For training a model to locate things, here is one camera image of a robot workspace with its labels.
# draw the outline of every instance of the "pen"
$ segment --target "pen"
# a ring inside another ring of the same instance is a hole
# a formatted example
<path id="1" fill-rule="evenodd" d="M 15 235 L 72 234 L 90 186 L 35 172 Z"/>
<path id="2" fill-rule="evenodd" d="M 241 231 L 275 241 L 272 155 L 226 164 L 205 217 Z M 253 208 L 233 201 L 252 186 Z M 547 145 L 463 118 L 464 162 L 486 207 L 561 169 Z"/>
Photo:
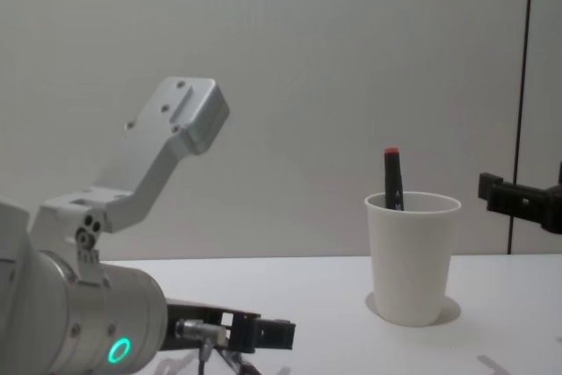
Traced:
<path id="1" fill-rule="evenodd" d="M 404 211 L 400 152 L 397 148 L 385 149 L 385 204 L 386 208 Z"/>

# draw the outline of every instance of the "green ring light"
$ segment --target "green ring light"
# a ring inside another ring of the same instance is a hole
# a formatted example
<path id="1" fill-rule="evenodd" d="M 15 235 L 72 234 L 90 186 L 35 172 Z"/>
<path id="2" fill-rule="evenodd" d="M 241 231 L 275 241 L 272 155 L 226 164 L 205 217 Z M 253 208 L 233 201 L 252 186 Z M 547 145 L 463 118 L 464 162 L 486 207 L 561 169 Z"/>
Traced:
<path id="1" fill-rule="evenodd" d="M 119 354 L 118 350 L 122 347 L 125 347 Z M 107 360 L 110 364 L 118 364 L 121 362 L 127 355 L 131 353 L 131 341 L 128 338 L 121 338 L 115 344 L 111 350 L 109 350 L 109 355 L 107 356 Z"/>

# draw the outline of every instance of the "white table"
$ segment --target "white table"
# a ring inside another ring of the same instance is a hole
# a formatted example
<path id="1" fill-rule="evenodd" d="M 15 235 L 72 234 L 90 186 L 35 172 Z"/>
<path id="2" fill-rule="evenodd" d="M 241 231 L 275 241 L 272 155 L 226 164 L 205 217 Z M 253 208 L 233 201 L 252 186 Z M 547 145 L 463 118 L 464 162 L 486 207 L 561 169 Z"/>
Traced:
<path id="1" fill-rule="evenodd" d="M 294 321 L 293 351 L 249 356 L 265 375 L 562 374 L 562 256 L 453 257 L 447 295 L 462 313 L 428 328 L 396 327 L 367 308 L 365 257 L 118 264 L 145 270 L 171 298 Z M 191 353 L 160 353 L 140 374 L 195 374 L 196 361 L 158 368 Z M 215 356 L 205 373 L 231 372 Z"/>

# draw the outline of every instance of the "white wall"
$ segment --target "white wall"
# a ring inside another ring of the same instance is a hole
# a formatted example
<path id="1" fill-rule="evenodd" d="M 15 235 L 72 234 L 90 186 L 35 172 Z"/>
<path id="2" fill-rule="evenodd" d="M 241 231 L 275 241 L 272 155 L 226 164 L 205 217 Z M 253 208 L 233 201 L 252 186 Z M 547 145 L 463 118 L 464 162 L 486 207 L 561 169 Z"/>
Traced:
<path id="1" fill-rule="evenodd" d="M 548 188 L 562 161 L 562 0 L 532 0 L 518 183 Z M 562 236 L 516 220 L 514 253 L 562 252 Z"/>
<path id="2" fill-rule="evenodd" d="M 103 257 L 366 254 L 381 153 L 464 203 L 457 252 L 504 252 L 478 174 L 511 174 L 525 0 L 0 0 L 0 191 L 83 188 L 166 76 L 232 108 Z"/>

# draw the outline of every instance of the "paper cup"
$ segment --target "paper cup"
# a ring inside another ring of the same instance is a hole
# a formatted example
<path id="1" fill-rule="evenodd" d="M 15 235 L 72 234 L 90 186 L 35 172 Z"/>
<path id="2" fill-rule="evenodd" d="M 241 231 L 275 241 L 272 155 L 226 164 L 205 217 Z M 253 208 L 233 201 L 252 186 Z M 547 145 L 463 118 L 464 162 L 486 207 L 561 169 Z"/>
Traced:
<path id="1" fill-rule="evenodd" d="M 365 200 L 378 316 L 407 327 L 430 325 L 444 300 L 456 214 L 453 198 L 404 192 L 404 208 L 385 208 L 385 194 Z"/>

